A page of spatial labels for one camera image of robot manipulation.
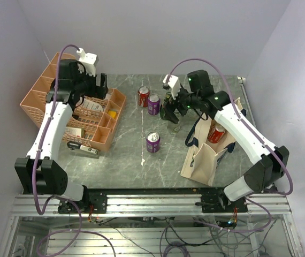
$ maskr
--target coca-cola can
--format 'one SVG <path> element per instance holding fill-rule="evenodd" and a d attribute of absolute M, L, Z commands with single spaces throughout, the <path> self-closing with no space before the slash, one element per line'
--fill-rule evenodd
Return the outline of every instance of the coca-cola can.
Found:
<path fill-rule="evenodd" d="M 148 98 L 150 95 L 150 90 L 145 87 L 145 86 L 141 86 L 138 89 L 138 105 L 141 107 L 148 107 Z"/>
<path fill-rule="evenodd" d="M 224 134 L 225 134 L 225 128 L 220 124 L 216 123 L 210 129 L 210 133 L 208 133 L 207 139 L 210 143 L 218 143 Z"/>

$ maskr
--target bag handle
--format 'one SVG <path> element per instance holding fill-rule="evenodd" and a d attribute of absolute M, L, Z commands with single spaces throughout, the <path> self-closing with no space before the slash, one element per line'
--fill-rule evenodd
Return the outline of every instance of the bag handle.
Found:
<path fill-rule="evenodd" d="M 200 117 L 196 120 L 196 122 L 194 123 L 193 127 L 191 128 L 190 132 L 188 133 L 188 136 L 186 137 L 186 140 L 185 140 L 185 145 L 187 147 L 190 147 L 190 146 L 196 146 L 197 148 L 199 148 L 199 141 L 197 138 L 193 137 L 192 141 L 189 142 L 190 138 L 193 136 L 193 134 L 195 133 L 195 127 L 197 125 L 197 123 L 199 122 L 200 120 Z"/>

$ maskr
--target gray marble surface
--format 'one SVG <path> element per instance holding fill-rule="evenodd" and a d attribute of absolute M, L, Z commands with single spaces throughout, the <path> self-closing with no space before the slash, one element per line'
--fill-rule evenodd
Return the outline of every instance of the gray marble surface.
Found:
<path fill-rule="evenodd" d="M 76 155 L 66 143 L 59 151 L 59 165 L 76 183 L 90 188 L 161 188 L 161 187 L 205 187 L 193 180 L 181 177 L 180 172 L 188 148 L 185 139 L 196 118 L 187 115 L 177 134 L 171 134 L 166 121 L 159 115 L 151 116 L 147 108 L 137 105 L 137 89 L 141 85 L 150 88 L 152 93 L 164 98 L 162 88 L 164 75 L 109 75 L 108 86 L 117 88 L 126 95 L 126 106 L 119 121 L 115 139 L 110 150 L 100 153 L 99 159 Z M 215 91 L 225 90 L 218 76 L 211 76 Z M 189 89 L 186 76 L 180 81 Z M 227 77 L 235 98 L 247 109 L 246 99 L 237 77 Z M 161 137 L 161 149 L 157 153 L 146 150 L 146 135 L 156 131 Z M 248 156 L 236 144 L 232 154 L 226 154 L 217 168 L 214 186 L 226 186 L 239 178 L 251 167 Z"/>

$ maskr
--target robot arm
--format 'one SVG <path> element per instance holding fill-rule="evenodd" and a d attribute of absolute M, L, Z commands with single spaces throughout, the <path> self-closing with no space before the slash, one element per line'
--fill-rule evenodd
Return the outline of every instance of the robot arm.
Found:
<path fill-rule="evenodd" d="M 101 73 L 101 85 L 96 85 L 97 56 L 86 54 L 82 48 L 78 50 L 78 54 L 80 55 L 78 61 L 75 59 L 60 61 L 55 112 L 41 147 L 42 151 L 36 170 L 36 186 L 38 194 L 61 195 L 63 198 L 80 202 L 79 207 L 82 209 L 84 206 L 88 206 L 87 188 L 70 181 L 67 173 L 57 164 L 58 150 L 66 125 L 80 98 L 89 96 L 104 99 L 108 88 L 104 73 Z M 55 80 L 51 83 L 47 93 L 44 119 L 32 148 L 26 158 L 18 158 L 15 163 L 15 170 L 25 193 L 33 193 L 32 168 L 39 149 L 39 142 L 53 108 L 54 86 Z"/>
<path fill-rule="evenodd" d="M 276 147 L 266 139 L 252 124 L 239 113 L 238 117 L 233 109 L 228 94 L 224 91 L 215 93 L 210 83 L 208 74 L 204 70 L 189 73 L 188 81 L 192 93 L 189 93 L 180 84 L 177 77 L 171 76 L 168 86 L 171 88 L 171 96 L 165 99 L 161 106 L 161 118 L 177 123 L 174 110 L 178 109 L 185 115 L 188 109 L 199 109 L 207 116 L 222 125 L 234 136 L 240 146 L 247 153 L 253 166 L 239 179 L 226 186 L 224 195 L 229 201 L 247 196 L 253 192 L 261 192 L 284 175 L 282 168 L 271 153 L 255 136 L 259 135 L 286 165 L 289 151 L 286 147 Z"/>

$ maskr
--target white backdrop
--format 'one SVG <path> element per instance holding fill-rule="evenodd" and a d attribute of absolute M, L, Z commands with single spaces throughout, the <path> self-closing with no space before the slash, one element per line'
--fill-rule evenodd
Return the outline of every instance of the white backdrop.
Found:
<path fill-rule="evenodd" d="M 257 127 L 290 151 L 288 199 L 305 247 L 305 1 L 291 1 L 247 83 Z M 280 187 L 288 190 L 286 178 Z"/>
<path fill-rule="evenodd" d="M 289 0 L 18 0 L 49 58 L 75 43 L 106 73 L 168 73 L 210 59 L 246 77 Z M 204 64 L 185 64 L 188 73 Z"/>
<path fill-rule="evenodd" d="M 15 0 L 0 0 L 0 242 L 14 197 L 23 191 L 14 170 L 38 132 L 19 103 L 48 64 Z"/>

